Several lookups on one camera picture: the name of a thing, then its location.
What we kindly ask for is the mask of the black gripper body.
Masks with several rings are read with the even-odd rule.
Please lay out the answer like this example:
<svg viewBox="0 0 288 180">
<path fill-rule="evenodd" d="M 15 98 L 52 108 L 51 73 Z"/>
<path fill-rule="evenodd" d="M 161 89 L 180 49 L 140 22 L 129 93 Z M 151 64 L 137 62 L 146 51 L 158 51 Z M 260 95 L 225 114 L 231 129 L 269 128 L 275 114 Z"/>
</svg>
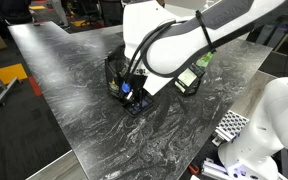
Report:
<svg viewBox="0 0 288 180">
<path fill-rule="evenodd" d="M 127 70 L 123 68 L 118 72 L 119 92 L 118 100 L 121 104 L 139 103 L 145 96 L 143 85 L 146 77 L 143 75 L 132 75 L 129 81 L 126 81 Z"/>
</svg>

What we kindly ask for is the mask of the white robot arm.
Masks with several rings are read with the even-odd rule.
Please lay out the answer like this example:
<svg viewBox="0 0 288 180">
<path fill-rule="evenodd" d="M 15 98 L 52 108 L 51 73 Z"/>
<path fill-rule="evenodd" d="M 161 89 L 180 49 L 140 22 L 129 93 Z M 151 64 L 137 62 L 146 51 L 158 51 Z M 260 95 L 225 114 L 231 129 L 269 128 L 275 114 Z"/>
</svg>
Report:
<svg viewBox="0 0 288 180">
<path fill-rule="evenodd" d="M 156 0 L 131 0 L 123 15 L 125 56 L 144 71 L 151 95 L 199 56 L 288 11 L 288 0 L 218 0 L 185 19 Z M 279 180 L 272 155 L 288 149 L 288 77 L 266 84 L 250 122 L 218 157 L 231 180 Z"/>
</svg>

